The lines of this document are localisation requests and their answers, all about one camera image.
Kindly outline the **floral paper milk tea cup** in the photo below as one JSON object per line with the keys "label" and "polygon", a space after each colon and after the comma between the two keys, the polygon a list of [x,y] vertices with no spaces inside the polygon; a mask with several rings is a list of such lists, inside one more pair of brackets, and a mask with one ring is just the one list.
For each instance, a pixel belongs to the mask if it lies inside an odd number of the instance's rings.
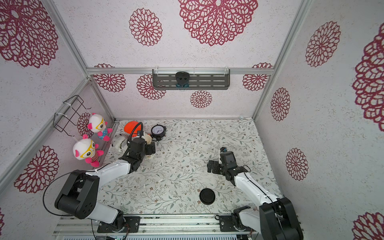
{"label": "floral paper milk tea cup", "polygon": [[150,145],[151,143],[152,143],[152,137],[150,136],[150,135],[148,135],[148,134],[144,134],[143,136],[142,136],[142,138],[146,141],[146,143],[148,144],[148,145]]}

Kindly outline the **black cup lid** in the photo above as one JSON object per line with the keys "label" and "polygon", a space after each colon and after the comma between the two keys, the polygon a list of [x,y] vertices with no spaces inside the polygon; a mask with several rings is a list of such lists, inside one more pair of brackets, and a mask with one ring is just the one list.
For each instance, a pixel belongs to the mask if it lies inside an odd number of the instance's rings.
{"label": "black cup lid", "polygon": [[199,198],[204,205],[211,205],[215,202],[216,195],[212,189],[205,188],[200,191]]}

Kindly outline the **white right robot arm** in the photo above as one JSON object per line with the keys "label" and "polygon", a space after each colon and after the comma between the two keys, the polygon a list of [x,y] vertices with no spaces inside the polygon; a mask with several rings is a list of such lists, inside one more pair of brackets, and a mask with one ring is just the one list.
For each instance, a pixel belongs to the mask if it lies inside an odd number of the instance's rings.
{"label": "white right robot arm", "polygon": [[257,240],[304,239],[293,203],[286,197],[276,196],[257,183],[250,171],[237,164],[233,152],[222,147],[220,160],[209,160],[207,172],[226,177],[227,181],[246,194],[259,208],[258,212],[249,206],[233,210],[230,224],[222,224],[223,228],[240,232],[247,229],[254,230],[257,233]]}

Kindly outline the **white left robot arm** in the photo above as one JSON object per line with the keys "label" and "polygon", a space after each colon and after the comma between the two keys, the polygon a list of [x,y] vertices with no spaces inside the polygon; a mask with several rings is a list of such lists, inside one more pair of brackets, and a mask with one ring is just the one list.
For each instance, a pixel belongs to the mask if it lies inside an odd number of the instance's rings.
{"label": "white left robot arm", "polygon": [[121,232],[127,221],[121,210],[98,202],[99,188],[116,178],[138,170],[144,156],[156,153],[154,142],[135,138],[117,161],[94,171],[74,171],[69,174],[56,201],[55,208],[78,219],[99,221],[99,230],[106,233]]}

